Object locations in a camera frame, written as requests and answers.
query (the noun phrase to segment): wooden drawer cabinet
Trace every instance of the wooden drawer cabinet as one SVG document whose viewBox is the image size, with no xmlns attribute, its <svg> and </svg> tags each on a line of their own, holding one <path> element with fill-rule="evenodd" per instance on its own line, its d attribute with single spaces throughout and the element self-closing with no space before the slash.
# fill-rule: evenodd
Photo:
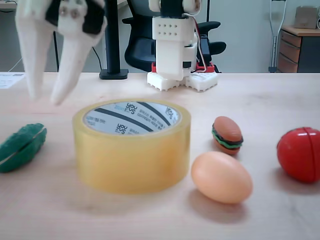
<svg viewBox="0 0 320 240">
<path fill-rule="evenodd" d="M 282 53 L 279 53 L 278 57 L 278 69 L 282 73 L 297 73 L 298 64 L 287 58 Z"/>
<path fill-rule="evenodd" d="M 301 46 L 301 37 L 295 36 L 287 31 L 281 31 L 281 39 L 285 40 L 287 43 L 292 44 L 293 46 L 296 46 L 300 48 Z"/>
<path fill-rule="evenodd" d="M 320 73 L 320 29 L 283 26 L 277 68 L 281 73 Z"/>
<path fill-rule="evenodd" d="M 293 46 L 290 43 L 281 40 L 279 51 L 296 64 L 299 62 L 300 47 Z"/>
</svg>

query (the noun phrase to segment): office chair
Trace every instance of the office chair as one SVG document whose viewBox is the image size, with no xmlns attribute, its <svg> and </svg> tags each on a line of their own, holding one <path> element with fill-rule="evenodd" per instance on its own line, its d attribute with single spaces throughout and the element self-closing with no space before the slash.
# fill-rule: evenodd
<svg viewBox="0 0 320 240">
<path fill-rule="evenodd" d="M 152 38 L 152 18 L 159 16 L 160 13 L 149 9 L 149 0 L 127 0 L 127 2 L 132 17 L 122 20 L 124 24 L 131 25 L 129 44 L 124 54 L 125 61 L 134 68 L 151 72 L 152 63 L 156 61 L 156 41 Z M 217 21 L 199 24 L 201 48 L 207 66 L 212 60 L 212 55 L 222 53 L 227 47 L 224 42 L 210 42 L 208 38 L 209 31 L 220 25 L 221 23 Z"/>
</svg>

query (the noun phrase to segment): paper sheet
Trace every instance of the paper sheet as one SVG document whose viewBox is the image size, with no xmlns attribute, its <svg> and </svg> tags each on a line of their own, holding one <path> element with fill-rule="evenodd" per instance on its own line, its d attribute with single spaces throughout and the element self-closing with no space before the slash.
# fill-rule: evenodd
<svg viewBox="0 0 320 240">
<path fill-rule="evenodd" d="M 0 72 L 0 89 L 9 89 L 24 77 L 24 72 Z"/>
</svg>

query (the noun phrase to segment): toy tomato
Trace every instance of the toy tomato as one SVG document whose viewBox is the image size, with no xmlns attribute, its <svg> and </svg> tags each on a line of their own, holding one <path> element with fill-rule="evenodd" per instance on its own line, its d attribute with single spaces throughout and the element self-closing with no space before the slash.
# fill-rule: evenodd
<svg viewBox="0 0 320 240">
<path fill-rule="evenodd" d="M 277 145 L 277 156 L 284 171 L 304 183 L 320 179 L 320 131 L 301 127 L 286 133 Z"/>
</svg>

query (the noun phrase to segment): white wall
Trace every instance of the white wall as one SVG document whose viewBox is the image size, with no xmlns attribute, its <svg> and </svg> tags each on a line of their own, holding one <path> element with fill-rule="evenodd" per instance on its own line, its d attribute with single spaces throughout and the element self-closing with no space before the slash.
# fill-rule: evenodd
<svg viewBox="0 0 320 240">
<path fill-rule="evenodd" d="M 319 0 L 287 0 L 285 24 L 293 24 L 298 6 L 320 6 Z M 274 1 L 273 15 L 282 18 L 284 2 Z M 210 32 L 211 41 L 224 41 L 224 53 L 213 56 L 221 72 L 268 72 L 271 54 L 270 0 L 211 1 L 210 20 L 221 26 Z"/>
<path fill-rule="evenodd" d="M 281 19 L 283 2 L 275 2 L 274 17 Z M 292 24 L 296 8 L 300 5 L 319 6 L 319 0 L 287 0 L 286 24 Z M 203 0 L 201 13 L 196 17 L 198 22 L 206 21 L 207 1 Z M 224 41 L 227 49 L 224 53 L 213 56 L 213 61 L 221 72 L 229 73 L 264 73 L 268 72 L 271 31 L 269 24 L 269 0 L 211 0 L 210 20 L 221 22 L 218 29 L 210 32 L 211 41 Z M 125 51 L 128 46 L 131 27 L 122 23 L 122 19 L 131 17 L 128 6 L 119 10 L 120 62 L 121 67 L 131 73 L 141 72 L 128 66 Z M 57 36 L 59 54 L 63 38 Z M 96 50 L 104 62 L 103 44 Z M 0 71 L 8 71 L 21 57 L 18 35 L 15 27 L 14 13 L 0 13 Z M 55 72 L 56 59 L 53 43 L 48 53 L 46 71 Z M 23 71 L 20 63 L 15 71 Z M 99 72 L 99 62 L 91 51 L 84 72 Z"/>
</svg>

